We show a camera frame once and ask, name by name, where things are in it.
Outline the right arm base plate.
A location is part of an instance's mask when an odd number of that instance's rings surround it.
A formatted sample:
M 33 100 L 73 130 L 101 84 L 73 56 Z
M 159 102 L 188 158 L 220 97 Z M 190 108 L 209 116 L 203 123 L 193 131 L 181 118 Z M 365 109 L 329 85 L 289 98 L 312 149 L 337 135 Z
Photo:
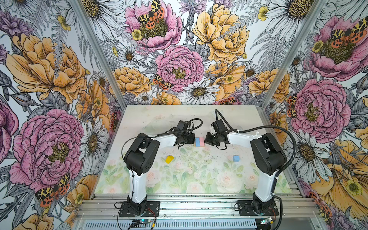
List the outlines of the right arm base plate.
M 279 210 L 274 200 L 268 202 L 239 200 L 236 210 L 240 216 L 278 216 Z

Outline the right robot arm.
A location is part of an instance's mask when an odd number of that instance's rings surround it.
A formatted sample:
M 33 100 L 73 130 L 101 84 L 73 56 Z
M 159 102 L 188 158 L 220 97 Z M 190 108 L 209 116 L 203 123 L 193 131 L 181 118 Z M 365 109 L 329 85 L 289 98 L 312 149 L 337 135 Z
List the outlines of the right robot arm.
M 205 138 L 205 143 L 211 146 L 219 147 L 224 143 L 225 148 L 228 145 L 238 145 L 252 150 L 255 164 L 259 169 L 259 176 L 250 207 L 257 215 L 264 214 L 268 208 L 273 206 L 278 176 L 287 162 L 284 151 L 271 133 L 250 134 L 250 132 L 264 128 L 266 126 L 242 131 L 230 130 L 222 120 L 217 120 L 211 124 L 211 131 L 206 134 Z

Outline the light blue small block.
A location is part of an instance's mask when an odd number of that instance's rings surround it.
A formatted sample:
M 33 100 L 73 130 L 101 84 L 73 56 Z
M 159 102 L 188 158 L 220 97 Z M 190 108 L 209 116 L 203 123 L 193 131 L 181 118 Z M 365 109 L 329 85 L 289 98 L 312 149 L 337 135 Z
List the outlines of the light blue small block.
M 234 155 L 232 157 L 232 159 L 233 159 L 234 162 L 239 162 L 240 161 L 240 156 L 239 155 Z

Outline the yellow wood block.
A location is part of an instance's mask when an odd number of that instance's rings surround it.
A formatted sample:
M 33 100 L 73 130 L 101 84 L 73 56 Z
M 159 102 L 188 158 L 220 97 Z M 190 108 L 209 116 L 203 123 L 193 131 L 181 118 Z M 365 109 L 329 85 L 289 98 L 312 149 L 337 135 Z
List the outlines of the yellow wood block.
M 166 157 L 165 162 L 166 162 L 167 164 L 170 164 L 173 160 L 174 160 L 174 157 L 170 155 L 170 156 L 167 156 L 167 157 Z

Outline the corner aluminium post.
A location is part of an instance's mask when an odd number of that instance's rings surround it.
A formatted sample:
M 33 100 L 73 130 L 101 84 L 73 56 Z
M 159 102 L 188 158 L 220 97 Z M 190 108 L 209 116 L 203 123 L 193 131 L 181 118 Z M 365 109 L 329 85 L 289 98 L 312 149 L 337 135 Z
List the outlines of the corner aluminium post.
M 113 75 L 113 71 L 106 59 L 104 51 L 100 45 L 99 39 L 94 31 L 94 27 L 88 19 L 88 15 L 84 9 L 84 6 L 81 1 L 71 1 L 71 6 L 74 12 L 76 13 L 76 17 L 80 22 L 86 37 L 89 38 L 90 45 L 93 48 L 94 53 L 99 61 L 99 64 L 101 65 L 102 70 L 106 74 L 106 77 L 112 87 L 113 92 L 115 93 L 115 96 L 122 109 L 122 112 L 124 113 L 127 107 L 126 101 Z
M 265 110 L 266 105 L 270 101 L 270 99 L 275 94 L 276 90 L 278 89 L 279 84 L 283 80 L 290 63 L 292 62 L 293 58 L 296 56 L 298 52 L 298 48 L 302 45 L 304 39 L 307 37 L 311 28 L 315 25 L 317 21 L 317 17 L 320 15 L 323 7 L 325 6 L 327 1 L 325 0 L 317 0 L 314 1 L 313 5 L 311 6 L 310 12 L 307 14 L 305 22 L 301 26 L 301 30 L 296 33 L 295 39 L 291 44 L 290 49 L 287 51 L 285 59 L 283 60 L 278 72 L 270 85 L 270 88 L 267 90 L 264 98 L 261 101 L 260 108 Z

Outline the vented metal grille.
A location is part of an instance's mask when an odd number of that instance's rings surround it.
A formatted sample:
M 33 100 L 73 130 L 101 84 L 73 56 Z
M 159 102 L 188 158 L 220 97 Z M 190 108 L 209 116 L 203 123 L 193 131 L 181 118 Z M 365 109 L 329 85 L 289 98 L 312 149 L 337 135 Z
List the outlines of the vented metal grille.
M 149 230 L 153 222 L 130 227 L 131 220 L 88 220 L 80 230 Z M 154 230 L 255 230 L 253 218 L 230 219 L 159 219 Z

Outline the left corner aluminium post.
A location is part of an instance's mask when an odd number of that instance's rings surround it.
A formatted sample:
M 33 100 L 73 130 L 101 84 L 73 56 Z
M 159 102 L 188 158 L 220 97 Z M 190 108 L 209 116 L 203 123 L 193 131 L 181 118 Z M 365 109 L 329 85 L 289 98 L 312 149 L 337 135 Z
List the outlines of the left corner aluminium post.
M 99 61 L 99 64 L 101 65 L 102 70 L 106 74 L 106 77 L 112 87 L 113 92 L 115 93 L 115 96 L 122 109 L 122 112 L 124 113 L 127 107 L 126 101 L 113 75 L 113 71 L 106 59 L 104 51 L 100 45 L 99 39 L 94 31 L 94 27 L 88 19 L 88 15 L 84 9 L 84 6 L 81 1 L 71 1 L 71 6 L 74 12 L 76 13 L 76 17 L 80 22 L 86 37 L 89 38 L 90 45 L 93 48 L 94 53 Z

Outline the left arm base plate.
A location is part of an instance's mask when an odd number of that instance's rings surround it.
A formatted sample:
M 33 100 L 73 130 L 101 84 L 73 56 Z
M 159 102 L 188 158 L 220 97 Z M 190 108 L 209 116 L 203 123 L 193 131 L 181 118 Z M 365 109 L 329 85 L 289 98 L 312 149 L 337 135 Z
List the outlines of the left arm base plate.
M 160 201 L 147 201 L 142 204 L 123 202 L 119 208 L 120 218 L 131 217 L 158 217 L 160 213 Z

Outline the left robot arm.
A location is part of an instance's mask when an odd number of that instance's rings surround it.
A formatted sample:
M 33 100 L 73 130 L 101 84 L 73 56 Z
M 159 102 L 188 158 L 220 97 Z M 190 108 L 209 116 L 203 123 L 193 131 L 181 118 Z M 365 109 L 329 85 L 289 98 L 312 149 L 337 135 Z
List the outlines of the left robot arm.
M 195 143 L 194 119 L 189 121 L 180 120 L 176 127 L 165 133 L 153 136 L 144 133 L 132 138 L 133 142 L 126 153 L 122 153 L 123 160 L 130 174 L 130 192 L 127 197 L 127 211 L 135 216 L 143 216 L 147 208 L 148 195 L 146 191 L 147 173 L 154 164 L 160 149 Z

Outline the pink wood block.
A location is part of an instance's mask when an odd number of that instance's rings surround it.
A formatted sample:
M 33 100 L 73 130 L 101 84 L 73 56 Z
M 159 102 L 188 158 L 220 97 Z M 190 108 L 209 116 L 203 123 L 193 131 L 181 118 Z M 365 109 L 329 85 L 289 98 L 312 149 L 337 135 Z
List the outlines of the pink wood block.
M 203 137 L 199 137 L 199 146 L 204 147 L 205 146 L 205 139 Z

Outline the aluminium rail frame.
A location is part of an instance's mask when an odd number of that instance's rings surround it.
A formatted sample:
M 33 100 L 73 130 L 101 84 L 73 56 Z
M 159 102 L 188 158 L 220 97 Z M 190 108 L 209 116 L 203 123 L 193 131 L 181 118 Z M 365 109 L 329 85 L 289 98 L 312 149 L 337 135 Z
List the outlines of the aluminium rail frame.
M 283 202 L 285 218 L 315 218 L 320 213 L 310 198 L 299 194 L 279 194 Z M 251 200 L 250 194 L 232 195 L 150 195 L 148 201 L 159 201 L 161 219 L 214 219 L 235 218 L 239 213 L 234 205 L 240 200 Z M 119 202 L 122 195 L 97 195 L 82 203 L 76 219 L 97 220 L 113 219 L 118 216 Z

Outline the right corner aluminium post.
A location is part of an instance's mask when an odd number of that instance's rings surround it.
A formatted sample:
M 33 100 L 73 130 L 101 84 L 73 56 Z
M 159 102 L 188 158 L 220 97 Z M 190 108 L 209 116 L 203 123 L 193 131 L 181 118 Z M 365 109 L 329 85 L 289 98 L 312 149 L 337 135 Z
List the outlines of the right corner aluminium post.
M 313 5 L 311 6 L 310 12 L 307 14 L 305 22 L 301 26 L 301 30 L 296 33 L 295 39 L 291 44 L 290 49 L 287 51 L 285 59 L 283 60 L 278 72 L 270 85 L 270 88 L 267 90 L 264 98 L 261 101 L 260 108 L 265 110 L 266 105 L 270 101 L 270 99 L 275 94 L 276 90 L 278 89 L 279 84 L 283 80 L 290 63 L 292 62 L 293 58 L 296 56 L 298 52 L 298 48 L 302 45 L 304 39 L 307 37 L 311 28 L 315 25 L 317 21 L 317 17 L 320 15 L 323 7 L 325 6 L 327 1 L 325 0 L 317 0 L 314 1 Z

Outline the blue long wood block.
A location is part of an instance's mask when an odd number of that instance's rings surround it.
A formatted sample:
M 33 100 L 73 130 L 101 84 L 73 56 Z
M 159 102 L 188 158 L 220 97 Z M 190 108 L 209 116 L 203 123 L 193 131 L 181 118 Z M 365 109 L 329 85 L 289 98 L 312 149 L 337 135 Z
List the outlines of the blue long wood block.
M 201 146 L 201 140 L 200 138 L 195 138 L 195 146 L 200 147 Z

